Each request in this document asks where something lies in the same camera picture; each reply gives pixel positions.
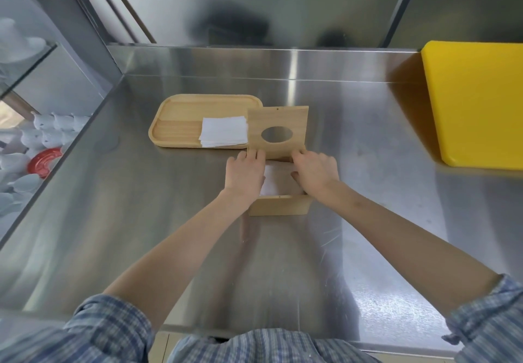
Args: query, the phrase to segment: oval hole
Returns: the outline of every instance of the oval hole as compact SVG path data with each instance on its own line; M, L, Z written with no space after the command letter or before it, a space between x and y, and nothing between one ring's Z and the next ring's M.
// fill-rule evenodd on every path
M291 139L292 130L285 126L273 126L262 131L261 136L268 143L283 143Z

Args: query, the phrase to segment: plaid shirt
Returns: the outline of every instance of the plaid shirt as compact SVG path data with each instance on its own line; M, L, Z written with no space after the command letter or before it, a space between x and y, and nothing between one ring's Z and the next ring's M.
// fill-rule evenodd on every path
M458 363L523 362L523 286L505 275L494 290L458 308L443 337L465 347ZM63 329L25 334L0 346L0 362L116 363L147 362L154 333L145 315L109 295L88 298ZM169 363L311 362L370 363L368 354L342 340L313 340L281 328L253 330L218 344L189 336L174 348Z

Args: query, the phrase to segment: white napkin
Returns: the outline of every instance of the white napkin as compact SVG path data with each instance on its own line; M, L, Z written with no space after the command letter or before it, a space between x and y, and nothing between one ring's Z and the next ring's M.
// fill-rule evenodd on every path
M245 116L203 118L200 143L203 148L246 144L247 120Z
M303 189L291 176L295 170L294 163L267 161L260 196L303 195Z

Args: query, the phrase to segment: hand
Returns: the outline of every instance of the hand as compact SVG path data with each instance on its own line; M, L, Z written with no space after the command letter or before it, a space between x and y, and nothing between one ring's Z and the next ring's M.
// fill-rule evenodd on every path
M300 153L292 151L292 159L297 171L291 176L310 196L320 200L320 196L327 190L330 183L339 181L336 159L325 154L312 151Z
M229 158L226 166L226 186L223 192L233 194L251 205L262 189L265 172L265 151L241 151L236 159Z

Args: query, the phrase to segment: red plate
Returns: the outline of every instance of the red plate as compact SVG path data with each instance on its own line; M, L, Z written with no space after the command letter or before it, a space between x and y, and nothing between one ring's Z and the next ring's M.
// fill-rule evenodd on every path
M36 155L29 164L27 165L27 171L39 175L41 178L45 178L51 172L49 164L56 158L62 156L60 147L49 148Z

